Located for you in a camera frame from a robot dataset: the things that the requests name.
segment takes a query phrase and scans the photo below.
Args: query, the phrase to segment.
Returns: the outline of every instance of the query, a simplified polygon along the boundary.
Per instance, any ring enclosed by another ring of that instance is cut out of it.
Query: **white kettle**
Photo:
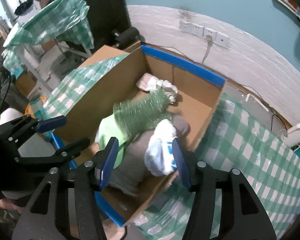
[[[291,127],[286,134],[282,134],[280,137],[284,144],[290,148],[300,143],[300,123]]]

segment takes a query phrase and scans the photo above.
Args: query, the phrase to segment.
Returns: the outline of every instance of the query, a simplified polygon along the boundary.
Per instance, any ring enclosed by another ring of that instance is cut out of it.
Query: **metal table leg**
[[[47,84],[47,82],[40,76],[40,74],[32,67],[29,61],[23,55],[23,46],[16,47],[16,55],[20,58],[21,62],[28,68],[28,70],[37,78],[37,80],[49,91],[52,92],[53,89]]]
[[[85,57],[85,58],[89,58],[92,55],[90,50],[88,50],[89,53],[83,53],[83,52],[78,51],[76,49],[71,49],[71,48],[65,47],[65,46],[63,46],[61,44],[58,44],[58,47],[66,49],[66,50],[69,50],[70,52],[75,53],[75,54],[77,54],[77,55],[79,55],[81,57]]]
[[[82,46],[83,46],[84,50],[86,51],[86,53],[89,55],[89,57],[92,56],[92,53],[91,53],[90,49],[88,49],[88,48],[87,48],[86,46],[84,46],[84,45],[82,45]]]

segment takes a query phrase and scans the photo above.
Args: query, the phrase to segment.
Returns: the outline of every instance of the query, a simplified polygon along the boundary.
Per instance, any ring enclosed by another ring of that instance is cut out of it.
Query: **person's hand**
[[[16,210],[19,214],[21,214],[24,208],[16,206],[8,198],[3,198],[0,199],[0,209]]]

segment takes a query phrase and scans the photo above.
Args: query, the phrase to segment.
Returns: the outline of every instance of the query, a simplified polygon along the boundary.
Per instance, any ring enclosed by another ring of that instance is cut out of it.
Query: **green cloth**
[[[150,92],[147,96],[114,104],[114,118],[128,139],[148,130],[154,130],[163,119],[171,121],[167,111],[169,98],[163,89]]]
[[[226,93],[195,154],[215,169],[239,168],[257,193],[276,235],[280,238],[300,206],[300,158],[269,129]],[[218,235],[221,190],[216,191],[210,237]],[[176,179],[166,192],[135,219],[147,240],[181,240],[191,212],[194,193]]]
[[[127,141],[126,136],[122,133],[120,128],[118,127],[114,114],[102,119],[99,126],[99,148],[100,150],[104,150],[107,146],[107,143],[110,141],[111,137],[116,137],[119,141],[119,152],[117,159],[114,163],[114,169],[120,165],[123,158],[123,144]]]
[[[13,219],[5,209],[0,209],[0,223],[12,223]]]
[[[8,51],[3,66],[10,71],[11,75],[15,75],[16,78],[23,72],[22,62],[13,50]]]
[[[84,0],[54,0],[27,23],[14,26],[4,45],[13,49],[15,46],[38,45],[57,38],[58,41],[71,41],[93,49],[88,10]]]

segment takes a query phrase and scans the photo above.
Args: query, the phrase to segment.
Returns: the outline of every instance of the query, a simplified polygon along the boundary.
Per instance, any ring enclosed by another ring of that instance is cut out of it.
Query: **umbrella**
[[[33,5],[33,0],[26,0],[25,2],[19,0],[19,3],[20,5],[14,11],[14,14],[18,16],[24,14]]]

